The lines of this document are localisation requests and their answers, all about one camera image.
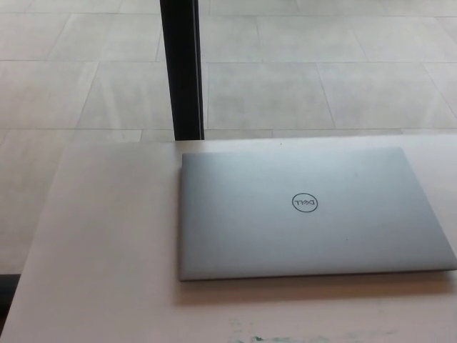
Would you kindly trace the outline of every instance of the tile grout line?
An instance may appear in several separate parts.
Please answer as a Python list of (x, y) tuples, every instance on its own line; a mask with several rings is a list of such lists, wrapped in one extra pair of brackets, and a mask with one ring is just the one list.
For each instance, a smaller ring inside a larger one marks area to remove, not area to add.
[(314, 64), (314, 67), (316, 68), (316, 71), (317, 71), (317, 74), (319, 76), (319, 81), (321, 82), (321, 88), (322, 88), (322, 92), (323, 92), (323, 95), (325, 96), (326, 98), (326, 103), (327, 103), (327, 107), (328, 107), (328, 112), (330, 113), (330, 117), (331, 117), (331, 121), (333, 123), (333, 127), (335, 129), (336, 128), (336, 122), (335, 122), (335, 119), (333, 117), (333, 112), (331, 111), (331, 108), (330, 108), (330, 103), (328, 102), (328, 97), (327, 97), (327, 93), (326, 93), (326, 90), (325, 90), (325, 87), (323, 86), (323, 80), (322, 80), (322, 76), (321, 76), (321, 71), (319, 70), (319, 65), (317, 63)]
[(29, 10), (29, 8), (31, 7), (31, 5), (32, 5), (35, 1), (36, 1), (36, 0), (31, 0), (31, 1), (30, 1), (30, 4), (26, 7), (26, 9), (24, 9), (24, 12), (22, 12), (22, 13), (29, 13), (28, 10)]
[(120, 14), (119, 12), (121, 11), (121, 8), (122, 8), (122, 5), (124, 4), (124, 0), (121, 0), (120, 3), (119, 3), (119, 7), (117, 9), (117, 12), (116, 14)]
[(209, 130), (209, 73), (210, 73), (210, 66), (211, 66), (211, 63), (207, 63), (207, 66), (208, 66), (208, 77), (206, 78), (206, 86), (208, 87), (208, 92), (206, 93), (206, 129)]
[(368, 60), (368, 57), (366, 56), (365, 49), (363, 48), (362, 43), (360, 42), (360, 39), (359, 39), (358, 36), (357, 36), (356, 30), (354, 29), (354, 26), (352, 26), (351, 21), (349, 21), (349, 27), (351, 28), (351, 31), (352, 31), (353, 35), (354, 35), (354, 36), (356, 37), (356, 39), (357, 39), (358, 46), (360, 47), (361, 51), (363, 52), (363, 55), (365, 56), (365, 60), (368, 62), (369, 60)]
[(254, 18), (256, 20), (258, 48), (260, 49), (260, 62), (263, 63), (263, 47), (262, 47), (263, 44), (262, 44), (262, 40), (260, 39), (260, 28), (258, 27), (258, 16), (254, 17)]
[(74, 129), (78, 129), (78, 125), (81, 122), (81, 118), (83, 116), (84, 109), (86, 108), (87, 101), (89, 100), (89, 96), (91, 95), (92, 88), (94, 87), (95, 78), (97, 77), (97, 74), (99, 72), (99, 67), (100, 67), (100, 61), (97, 62), (97, 67), (95, 68), (95, 72), (94, 72), (94, 78), (92, 79), (91, 86), (89, 87), (89, 90), (87, 91), (86, 100), (84, 101), (84, 105), (81, 109), (81, 113), (79, 114), (79, 118), (78, 118), (78, 121), (76, 122)]
[(162, 37), (164, 35), (164, 27), (161, 25), (160, 32), (159, 32), (159, 40), (157, 41), (157, 49), (156, 49), (156, 59), (155, 62), (157, 61), (157, 57), (159, 57), (159, 49), (160, 49), (160, 42), (162, 41)]
[(57, 35), (57, 38), (56, 38), (56, 41), (54, 42), (54, 44), (52, 45), (52, 47), (49, 49), (49, 52), (48, 54), (46, 55), (46, 61), (49, 61), (49, 58), (51, 57), (52, 53), (54, 52), (54, 49), (56, 48), (57, 46), (57, 42), (59, 41), (62, 33), (64, 32), (65, 28), (66, 28), (66, 25), (69, 23), (70, 21), (70, 18), (73, 14), (69, 14), (68, 18), (66, 19), (65, 21), (65, 24), (62, 26), (62, 30), (60, 30), (59, 34)]
[(435, 83), (435, 80), (433, 80), (433, 77), (431, 77), (431, 75), (428, 73), (428, 70), (427, 70), (426, 66), (424, 65), (424, 62), (421, 62), (421, 66), (422, 66), (423, 70), (425, 71), (425, 73), (428, 75), (428, 78), (432, 81), (433, 85), (435, 86), (435, 89), (441, 95), (442, 100), (445, 101), (446, 105), (448, 105), (448, 108), (451, 110), (452, 114), (457, 119), (457, 114), (454, 112), (454, 110), (452, 109), (451, 105), (448, 103), (448, 100), (443, 95), (443, 93), (441, 93), (441, 90), (439, 89), (438, 85)]
[(3, 137), (0, 139), (0, 148), (1, 148), (1, 145), (3, 144), (3, 142), (6, 141), (6, 136), (9, 134), (10, 129), (5, 129), (4, 131), (5, 131), (5, 135), (3, 135)]

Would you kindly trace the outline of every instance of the dell logo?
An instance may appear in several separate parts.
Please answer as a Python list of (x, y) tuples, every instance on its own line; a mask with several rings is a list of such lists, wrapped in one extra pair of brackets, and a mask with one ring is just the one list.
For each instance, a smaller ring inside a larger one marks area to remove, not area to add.
[(299, 193), (294, 196), (292, 204), (300, 212), (312, 212), (317, 209), (317, 199), (308, 193)]

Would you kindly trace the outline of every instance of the laptop lid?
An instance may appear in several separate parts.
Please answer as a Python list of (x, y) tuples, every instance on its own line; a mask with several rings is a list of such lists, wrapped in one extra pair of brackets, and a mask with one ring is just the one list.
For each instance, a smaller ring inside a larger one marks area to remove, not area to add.
[(180, 220), (183, 281), (457, 268), (399, 148), (184, 154)]

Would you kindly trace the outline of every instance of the silver laptop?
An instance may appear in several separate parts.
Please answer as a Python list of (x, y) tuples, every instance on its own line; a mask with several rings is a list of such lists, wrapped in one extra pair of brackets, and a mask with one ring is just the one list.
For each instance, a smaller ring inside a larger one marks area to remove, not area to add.
[(184, 154), (180, 280), (457, 269), (399, 148)]

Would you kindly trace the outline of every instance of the floor tile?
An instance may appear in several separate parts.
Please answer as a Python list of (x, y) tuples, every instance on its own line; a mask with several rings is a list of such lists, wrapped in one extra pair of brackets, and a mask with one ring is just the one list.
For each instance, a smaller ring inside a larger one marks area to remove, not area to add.
[(24, 12), (32, 0), (0, 0), (1, 12)]
[(0, 130), (0, 145), (3, 142), (8, 130)]
[(46, 59), (67, 14), (0, 14), (0, 60)]
[(256, 19), (253, 17), (202, 16), (200, 40), (202, 61), (261, 60)]
[(338, 129), (457, 127), (421, 64), (319, 64)]
[(115, 14), (72, 14), (49, 58), (66, 61), (101, 59), (115, 21)]
[(210, 64), (210, 129), (331, 129), (314, 64)]
[(158, 141), (174, 141), (173, 130), (143, 130), (141, 142), (153, 143)]
[(0, 61), (0, 128), (74, 128), (97, 62)]
[(123, 0), (119, 13), (160, 14), (160, 0)]
[(399, 129), (392, 130), (273, 130), (274, 138), (293, 137), (330, 137), (330, 136), (383, 136), (402, 134)]
[(205, 139), (273, 138), (271, 130), (206, 130)]
[(347, 20), (338, 17), (259, 17), (264, 61), (365, 61)]
[(457, 16), (455, 0), (382, 0), (391, 16)]
[(426, 63), (424, 66), (448, 105), (457, 114), (457, 64)]
[(159, 35), (160, 16), (118, 15), (104, 45), (104, 61), (155, 61)]
[(209, 85), (209, 64), (201, 64), (201, 91), (203, 92), (203, 115), (204, 129), (208, 128), (208, 85)]
[(124, 143), (140, 141), (141, 130), (75, 130), (74, 141), (82, 143)]
[(403, 134), (457, 134), (457, 129), (402, 129)]
[(0, 145), (0, 273), (21, 273), (72, 130), (11, 130)]
[(82, 129), (171, 129), (165, 63), (101, 62)]
[[(201, 16), (209, 14), (210, 0), (199, 0), (199, 13)], [(123, 0), (119, 13), (130, 14), (160, 14), (159, 0)]]
[(451, 38), (457, 42), (457, 18), (437, 18), (437, 20)]
[(354, 18), (369, 61), (457, 61), (457, 45), (435, 18)]
[(211, 15), (274, 16), (297, 14), (296, 0), (212, 0)]
[(117, 13), (122, 0), (34, 0), (28, 12)]
[(381, 0), (298, 0), (300, 12), (307, 16), (382, 16)]
[(64, 61), (155, 61), (158, 15), (74, 14), (50, 58)]

